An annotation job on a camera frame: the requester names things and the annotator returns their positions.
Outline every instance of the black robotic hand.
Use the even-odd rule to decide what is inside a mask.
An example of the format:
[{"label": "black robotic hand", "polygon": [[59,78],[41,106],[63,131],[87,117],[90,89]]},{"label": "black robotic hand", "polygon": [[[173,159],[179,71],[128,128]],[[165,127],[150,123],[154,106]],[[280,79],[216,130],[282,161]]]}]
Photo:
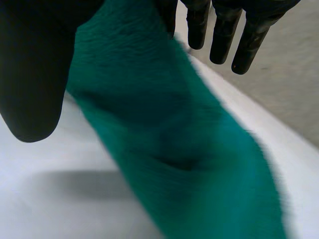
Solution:
[{"label": "black robotic hand", "polygon": [[0,113],[21,141],[48,137],[61,114],[77,27],[104,0],[0,0]]},{"label": "black robotic hand", "polygon": [[[155,0],[160,15],[173,36],[178,0]],[[188,44],[192,49],[204,45],[210,0],[181,0],[188,8]],[[300,0],[212,0],[217,20],[210,50],[215,64],[226,61],[242,10],[246,25],[235,54],[232,71],[245,74],[253,62],[269,28]]]}]

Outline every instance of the white surface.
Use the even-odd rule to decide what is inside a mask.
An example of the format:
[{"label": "white surface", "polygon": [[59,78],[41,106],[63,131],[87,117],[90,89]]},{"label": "white surface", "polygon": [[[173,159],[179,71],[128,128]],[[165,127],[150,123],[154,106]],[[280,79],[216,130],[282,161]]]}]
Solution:
[{"label": "white surface", "polygon": [[[208,67],[209,87],[266,145],[288,192],[293,231],[319,238],[319,153]],[[77,106],[65,100],[48,139],[17,141],[0,120],[1,239],[160,238]]]}]

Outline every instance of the fuzzy fabric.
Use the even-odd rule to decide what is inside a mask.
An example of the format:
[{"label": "fuzzy fabric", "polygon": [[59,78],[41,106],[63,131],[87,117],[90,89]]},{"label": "fuzzy fabric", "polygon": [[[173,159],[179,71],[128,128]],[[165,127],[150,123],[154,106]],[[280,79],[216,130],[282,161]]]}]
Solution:
[{"label": "fuzzy fabric", "polygon": [[286,238],[260,147],[151,1],[107,0],[78,29],[67,90],[166,238]]}]

